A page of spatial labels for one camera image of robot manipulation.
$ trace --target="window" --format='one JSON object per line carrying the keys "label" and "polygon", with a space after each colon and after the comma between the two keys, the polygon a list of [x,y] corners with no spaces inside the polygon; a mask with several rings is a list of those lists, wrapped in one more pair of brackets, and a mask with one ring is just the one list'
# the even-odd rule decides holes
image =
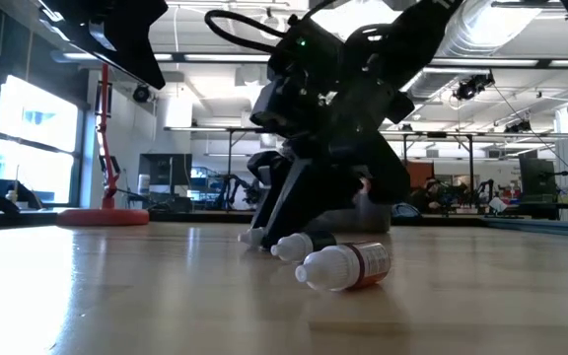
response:
{"label": "window", "polygon": [[2,85],[1,133],[73,152],[77,126],[75,105],[13,76]]}
{"label": "window", "polygon": [[74,158],[0,139],[0,178],[18,179],[46,203],[69,202]]}

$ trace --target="wooden table surface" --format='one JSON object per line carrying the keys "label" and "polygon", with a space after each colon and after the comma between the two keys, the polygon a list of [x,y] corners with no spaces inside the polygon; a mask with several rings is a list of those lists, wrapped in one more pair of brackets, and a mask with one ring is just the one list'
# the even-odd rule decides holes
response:
{"label": "wooden table surface", "polygon": [[393,228],[390,276],[316,292],[239,225],[0,231],[0,354],[568,354],[568,237]]}

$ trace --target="desk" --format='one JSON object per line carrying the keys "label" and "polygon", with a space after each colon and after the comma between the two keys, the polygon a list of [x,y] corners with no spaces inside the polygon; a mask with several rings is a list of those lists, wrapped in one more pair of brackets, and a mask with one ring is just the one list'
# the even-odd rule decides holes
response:
{"label": "desk", "polygon": [[0,231],[0,354],[568,354],[568,237],[393,228],[380,286],[322,293],[247,225]]}

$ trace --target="red base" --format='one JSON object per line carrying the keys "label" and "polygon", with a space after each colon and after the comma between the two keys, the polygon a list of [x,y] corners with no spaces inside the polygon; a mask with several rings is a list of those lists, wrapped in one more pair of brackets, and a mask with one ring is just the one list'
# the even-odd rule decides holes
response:
{"label": "red base", "polygon": [[150,222],[146,210],[79,209],[58,214],[58,226],[143,226]]}

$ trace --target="red stand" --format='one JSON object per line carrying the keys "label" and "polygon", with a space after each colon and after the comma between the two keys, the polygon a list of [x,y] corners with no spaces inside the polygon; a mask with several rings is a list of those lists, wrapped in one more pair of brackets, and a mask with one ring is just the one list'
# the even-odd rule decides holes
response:
{"label": "red stand", "polygon": [[119,174],[113,173],[107,142],[108,65],[103,64],[102,112],[97,126],[98,141],[103,146],[105,159],[105,194],[102,209],[66,210],[58,214],[59,226],[137,226],[147,225],[150,216],[146,210],[115,209],[115,193]]}

